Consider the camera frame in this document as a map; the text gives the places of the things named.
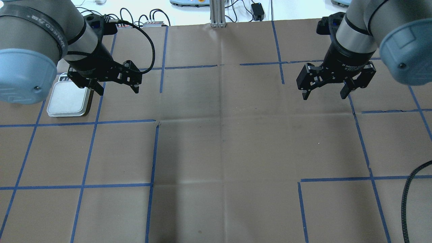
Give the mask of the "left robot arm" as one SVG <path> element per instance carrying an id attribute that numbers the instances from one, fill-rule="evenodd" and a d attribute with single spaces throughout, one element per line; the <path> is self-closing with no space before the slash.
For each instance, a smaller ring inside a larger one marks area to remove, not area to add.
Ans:
<path id="1" fill-rule="evenodd" d="M 102 44 L 121 20 L 83 16 L 70 0 L 5 0 L 1 7 L 1 101 L 34 104 L 46 99 L 60 60 L 80 89 L 104 94 L 101 82 L 139 92 L 143 72 L 114 61 Z"/>

